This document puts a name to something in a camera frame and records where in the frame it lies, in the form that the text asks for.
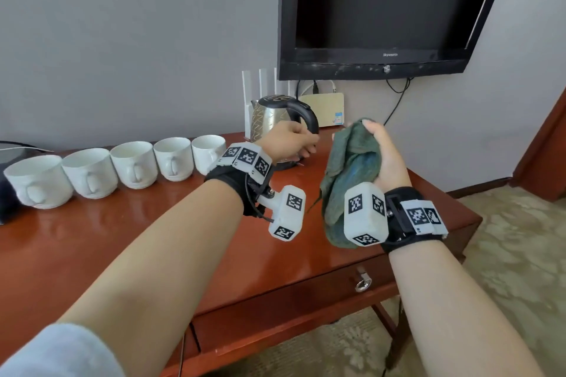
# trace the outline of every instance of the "person's left arm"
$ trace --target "person's left arm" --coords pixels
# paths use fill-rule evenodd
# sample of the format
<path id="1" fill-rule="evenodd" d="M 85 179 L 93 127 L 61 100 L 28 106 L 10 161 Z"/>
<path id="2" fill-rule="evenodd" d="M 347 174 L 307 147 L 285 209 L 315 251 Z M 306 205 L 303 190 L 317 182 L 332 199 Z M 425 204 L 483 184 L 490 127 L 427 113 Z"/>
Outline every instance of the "person's left arm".
<path id="1" fill-rule="evenodd" d="M 315 152 L 318 136 L 278 123 L 257 144 L 274 161 Z M 205 182 L 134 240 L 63 314 L 114 353 L 128 376 L 157 376 L 187 329 L 243 213 L 240 196 Z"/>

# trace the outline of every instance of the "white cup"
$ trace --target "white cup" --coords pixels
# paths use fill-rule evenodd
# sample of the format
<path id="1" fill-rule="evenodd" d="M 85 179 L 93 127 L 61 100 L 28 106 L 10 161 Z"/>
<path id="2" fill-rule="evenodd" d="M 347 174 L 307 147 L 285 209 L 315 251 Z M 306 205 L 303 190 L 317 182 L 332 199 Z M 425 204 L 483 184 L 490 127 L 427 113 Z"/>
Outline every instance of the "white cup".
<path id="1" fill-rule="evenodd" d="M 195 167 L 191 141 L 185 137 L 169 137 L 153 145 L 161 174 L 170 181 L 184 181 Z"/>
<path id="2" fill-rule="evenodd" d="M 127 142 L 115 146 L 110 157 L 118 177 L 128 188 L 147 188 L 157 179 L 153 145 L 149 142 Z"/>
<path id="3" fill-rule="evenodd" d="M 73 186 L 58 155 L 40 155 L 12 164 L 4 175 L 22 204 L 36 209 L 53 209 L 73 196 Z"/>
<path id="4" fill-rule="evenodd" d="M 102 198 L 114 192 L 118 176 L 110 151 L 103 148 L 85 149 L 63 158 L 63 170 L 75 191 L 86 198 Z"/>
<path id="5" fill-rule="evenodd" d="M 207 175 L 210 166 L 226 151 L 226 140 L 222 136 L 207 134 L 192 141 L 192 155 L 200 174 Z"/>

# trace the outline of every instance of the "hand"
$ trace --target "hand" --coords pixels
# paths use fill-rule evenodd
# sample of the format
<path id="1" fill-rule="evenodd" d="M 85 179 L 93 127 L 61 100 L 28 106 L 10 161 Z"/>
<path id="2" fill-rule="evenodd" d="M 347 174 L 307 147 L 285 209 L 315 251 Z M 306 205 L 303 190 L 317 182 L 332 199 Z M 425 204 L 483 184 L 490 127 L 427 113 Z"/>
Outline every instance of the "hand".
<path id="1" fill-rule="evenodd" d="M 297 154 L 307 158 L 316 152 L 318 134 L 313 134 L 307 127 L 294 121 L 279 121 L 256 144 L 273 159 L 273 163 L 283 159 L 298 160 Z"/>
<path id="2" fill-rule="evenodd" d="M 412 186 L 403 157 L 397 151 L 385 127 L 370 120 L 363 120 L 363 126 L 374 135 L 381 148 L 381 169 L 374 184 L 385 194 L 400 186 Z"/>

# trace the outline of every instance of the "forearm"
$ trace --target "forearm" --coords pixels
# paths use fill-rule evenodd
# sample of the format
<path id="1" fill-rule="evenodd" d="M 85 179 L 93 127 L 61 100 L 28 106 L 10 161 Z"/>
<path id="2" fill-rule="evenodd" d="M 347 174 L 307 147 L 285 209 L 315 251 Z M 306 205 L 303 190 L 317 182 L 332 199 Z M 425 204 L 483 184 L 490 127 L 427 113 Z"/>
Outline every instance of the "forearm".
<path id="1" fill-rule="evenodd" d="M 506 317 L 440 241 L 390 253 L 428 375 L 542 376 Z"/>
<path id="2" fill-rule="evenodd" d="M 60 318 L 94 331 L 131 376 L 156 376 L 194 314 L 242 217 L 211 180 L 148 227 Z"/>

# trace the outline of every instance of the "person's left hand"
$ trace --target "person's left hand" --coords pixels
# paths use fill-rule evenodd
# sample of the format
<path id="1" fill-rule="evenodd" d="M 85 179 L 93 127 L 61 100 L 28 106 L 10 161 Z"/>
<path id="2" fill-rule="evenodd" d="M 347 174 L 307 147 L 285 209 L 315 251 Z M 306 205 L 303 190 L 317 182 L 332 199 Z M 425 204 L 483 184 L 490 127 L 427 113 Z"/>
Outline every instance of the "person's left hand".
<path id="1" fill-rule="evenodd" d="M 318 134 L 313 134 L 307 127 L 294 121 L 279 121 L 256 144 L 273 159 L 273 163 L 283 159 L 297 160 L 297 154 L 307 158 L 316 152 Z"/>

